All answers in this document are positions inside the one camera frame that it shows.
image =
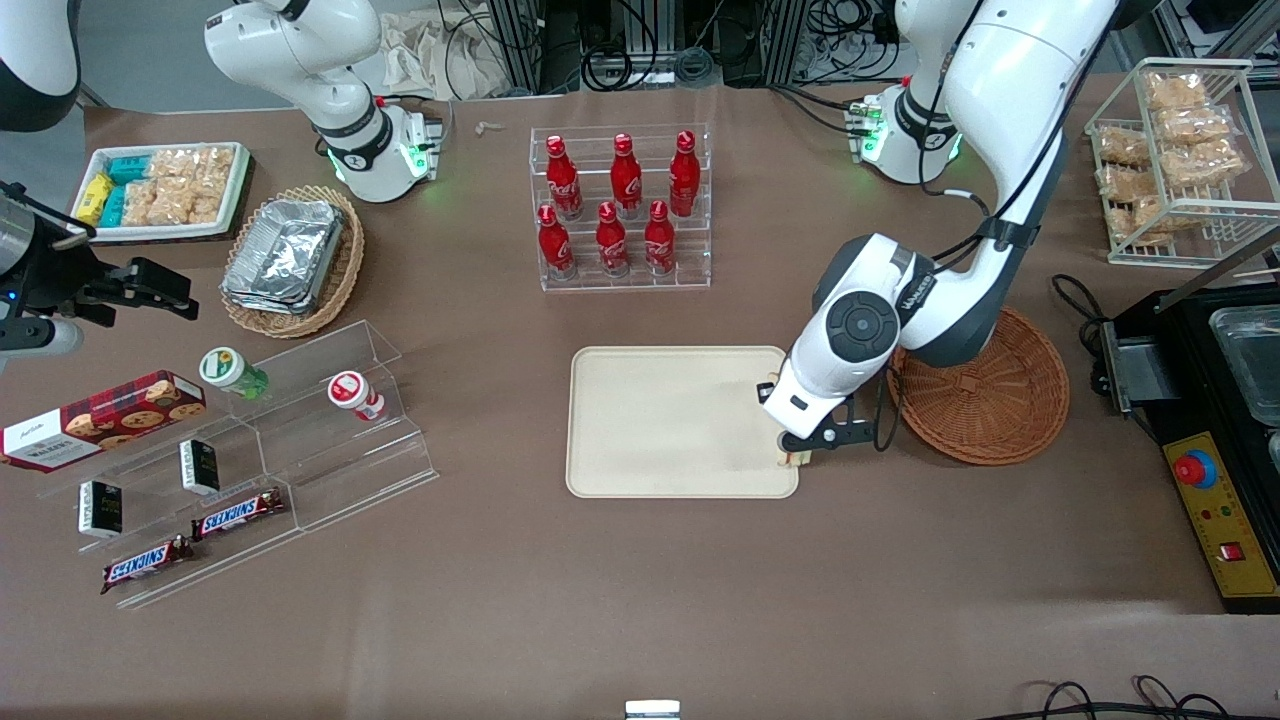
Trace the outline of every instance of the red bottle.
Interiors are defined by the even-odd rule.
[[[556,209],[543,204],[538,209],[538,247],[547,259],[547,270],[553,281],[570,281],[577,274],[573,250],[568,246],[568,231],[556,219]]]
[[[553,135],[547,138],[547,184],[552,188],[552,201],[561,217],[568,222],[582,217],[582,188],[577,184],[577,168],[568,159],[564,138]]]
[[[703,168],[694,155],[694,133],[682,129],[676,136],[676,156],[671,160],[671,211],[680,218],[694,214]]]
[[[600,246],[600,265],[611,278],[622,278],[631,272],[627,258],[627,228],[618,222],[618,209],[612,202],[600,202],[600,224],[595,225],[595,242]]]
[[[654,200],[644,228],[644,259],[659,278],[676,269],[676,228],[667,219],[667,204]]]
[[[618,204],[618,217],[634,220],[640,217],[644,195],[640,191],[640,163],[631,152],[631,136],[622,132],[613,137],[613,167],[609,168],[609,181],[613,182],[613,200]]]

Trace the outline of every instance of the brown tablecloth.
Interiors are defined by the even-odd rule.
[[[1073,137],[1119,78],[1091,81]],[[849,96],[854,92],[842,91]],[[548,296],[530,227],[530,127],[714,122],[705,291]],[[476,137],[477,122],[507,129]],[[91,147],[237,140],[250,202],[335,184],[296,111],[92,110]],[[1057,343],[1071,415],[1024,465],[964,466],[909,430],[820,455],[769,501],[585,501],[564,488],[570,359],[588,345],[777,345],[809,318],[832,252],[879,231],[941,250],[978,217],[850,163],[845,141],[765,91],[571,95],[458,105],[440,179],[360,204],[370,238],[333,327],[371,320],[442,477],[141,611],[97,596],[72,509],[0,471],[0,707],[6,717],[616,717],[676,697],[690,719],[936,717],[1036,706],[1039,680],[1135,700],[1134,673],[1272,712],[1280,620],[1220,614],[1160,452],[1088,389],[1066,272],[1119,313],[1187,273],[1102,260],[1076,142],[1010,302]],[[992,197],[966,152],[938,183]],[[70,356],[15,361],[0,421],[154,368],[191,372],[241,331],[227,245],[145,254],[188,274],[196,323],[123,310]]]

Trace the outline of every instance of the white cloth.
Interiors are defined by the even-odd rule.
[[[481,19],[472,22],[461,9],[445,10],[443,18],[439,9],[383,14],[384,85],[392,92],[429,90],[439,100],[474,100],[511,90],[488,5],[471,14]],[[457,37],[451,44],[452,33]]]

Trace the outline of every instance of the red switch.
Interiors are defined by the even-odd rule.
[[[1185,486],[1208,489],[1217,482],[1217,466],[1207,452],[1189,450],[1185,455],[1174,460],[1174,477]]]
[[[1244,548],[1238,542],[1224,542],[1217,546],[1217,556],[1225,562],[1239,562],[1244,560]]]

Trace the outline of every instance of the round wicker basket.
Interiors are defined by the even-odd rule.
[[[329,277],[325,278],[324,288],[320,291],[319,307],[307,315],[264,313],[261,310],[241,307],[228,300],[227,296],[223,296],[223,306],[227,307],[227,313],[232,316],[232,320],[244,329],[276,338],[302,337],[332,323],[351,297],[351,291],[356,287],[356,275],[360,274],[360,263],[365,259],[365,229],[361,227],[360,217],[356,215],[356,209],[352,208],[351,201],[328,187],[296,187],[285,190],[271,200],[323,200],[342,209],[347,215],[342,234],[338,238],[338,249],[334,250],[333,263],[329,265]],[[248,234],[250,227],[252,227],[253,220],[257,219],[259,213],[265,206],[266,202],[260,205],[257,210],[253,210],[253,215],[241,225],[239,234],[236,236],[236,242],[232,245],[230,255],[227,259],[227,268],[230,268],[236,260],[241,246],[244,245],[244,237]]]
[[[974,465],[1012,465],[1048,447],[1070,401],[1053,343],[1015,310],[1000,311],[991,342],[974,360],[931,368],[904,352],[893,372],[906,396],[902,419],[938,451]],[[895,402],[897,382],[887,383]]]

